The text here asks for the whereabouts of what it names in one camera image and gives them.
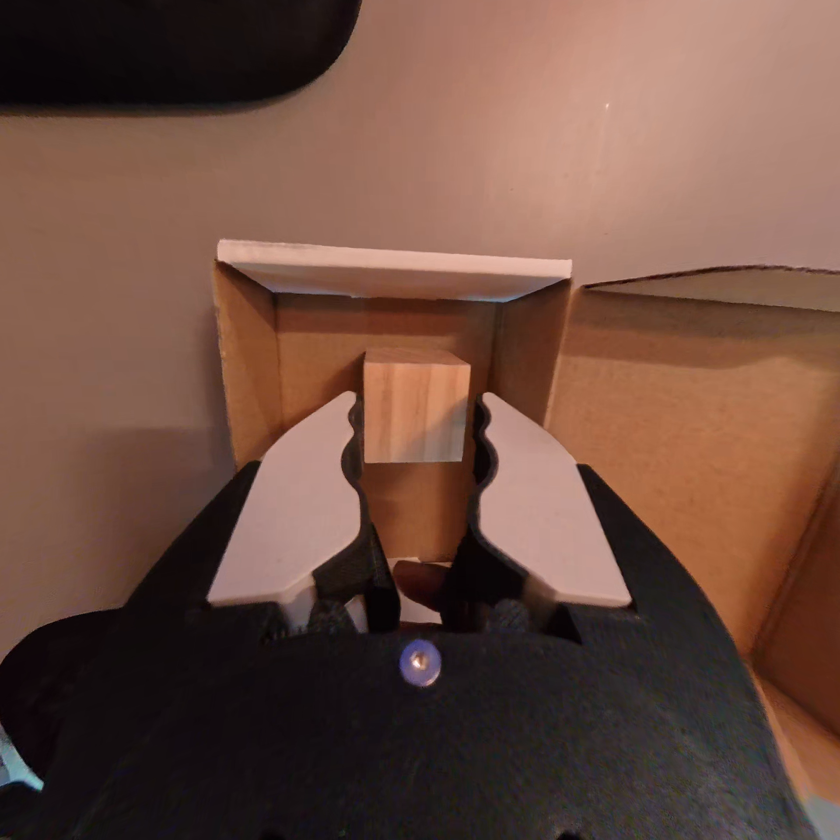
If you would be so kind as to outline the large brown cardboard box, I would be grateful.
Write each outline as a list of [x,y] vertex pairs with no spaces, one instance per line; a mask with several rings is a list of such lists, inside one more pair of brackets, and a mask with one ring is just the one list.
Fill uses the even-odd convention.
[[838,807],[838,275],[575,289],[550,431],[708,595]]

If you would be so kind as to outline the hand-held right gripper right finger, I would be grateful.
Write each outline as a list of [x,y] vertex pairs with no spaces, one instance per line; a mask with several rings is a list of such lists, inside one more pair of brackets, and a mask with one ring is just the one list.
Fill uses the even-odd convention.
[[463,598],[524,604],[533,621],[561,605],[633,601],[573,456],[496,394],[476,400],[476,488],[463,538]]

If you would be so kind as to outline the light wooden block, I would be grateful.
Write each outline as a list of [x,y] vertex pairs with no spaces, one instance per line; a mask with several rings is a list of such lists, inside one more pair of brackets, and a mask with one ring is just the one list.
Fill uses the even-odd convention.
[[444,350],[364,354],[364,462],[458,463],[464,456],[470,364]]

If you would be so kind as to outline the black padded wrist rest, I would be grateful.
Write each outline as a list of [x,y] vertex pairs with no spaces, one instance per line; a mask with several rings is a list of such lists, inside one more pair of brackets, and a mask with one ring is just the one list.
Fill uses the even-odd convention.
[[2,1],[2,114],[213,112],[298,91],[361,1]]

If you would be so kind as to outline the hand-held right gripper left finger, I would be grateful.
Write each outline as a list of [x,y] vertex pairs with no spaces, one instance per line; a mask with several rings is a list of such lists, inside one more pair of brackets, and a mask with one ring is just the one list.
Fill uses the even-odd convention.
[[314,574],[361,530],[361,502],[342,468],[356,394],[344,392],[268,449],[207,594],[212,606],[273,602],[307,622]]

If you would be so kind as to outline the small dark brown block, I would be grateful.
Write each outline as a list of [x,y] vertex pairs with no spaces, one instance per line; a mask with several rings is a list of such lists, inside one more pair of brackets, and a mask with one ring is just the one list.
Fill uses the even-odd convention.
[[430,613],[440,614],[445,605],[445,585],[450,566],[446,563],[395,560],[392,577],[396,588],[409,602]]

